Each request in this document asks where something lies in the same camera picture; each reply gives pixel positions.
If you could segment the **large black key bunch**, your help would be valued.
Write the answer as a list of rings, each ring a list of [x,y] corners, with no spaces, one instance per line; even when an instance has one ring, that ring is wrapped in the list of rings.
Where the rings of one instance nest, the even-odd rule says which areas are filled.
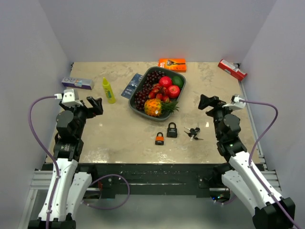
[[[185,133],[188,134],[192,134],[192,135],[198,135],[200,133],[200,128],[199,125],[197,125],[196,128],[188,128],[188,127],[184,127],[187,131],[185,131]]]

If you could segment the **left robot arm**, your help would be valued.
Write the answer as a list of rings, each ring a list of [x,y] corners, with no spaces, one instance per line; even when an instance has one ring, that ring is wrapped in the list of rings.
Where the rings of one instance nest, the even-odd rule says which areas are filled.
[[[54,95],[60,100],[63,111],[56,117],[57,134],[48,193],[37,220],[29,221],[30,229],[74,229],[75,214],[88,187],[98,184],[99,176],[93,169],[77,171],[83,148],[81,139],[87,119],[103,114],[102,99],[87,97],[91,107],[86,107],[76,96]]]

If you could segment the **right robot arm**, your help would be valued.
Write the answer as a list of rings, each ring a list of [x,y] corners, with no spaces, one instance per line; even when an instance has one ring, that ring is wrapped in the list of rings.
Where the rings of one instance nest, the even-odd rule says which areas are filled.
[[[226,164],[215,169],[213,184],[230,189],[250,212],[255,228],[299,228],[295,222],[295,203],[283,197],[263,176],[252,160],[254,151],[247,152],[239,138],[240,118],[232,112],[244,109],[248,103],[239,95],[234,95],[229,104],[217,96],[200,97],[200,110],[211,107],[206,115],[213,118],[217,149],[226,160]]]

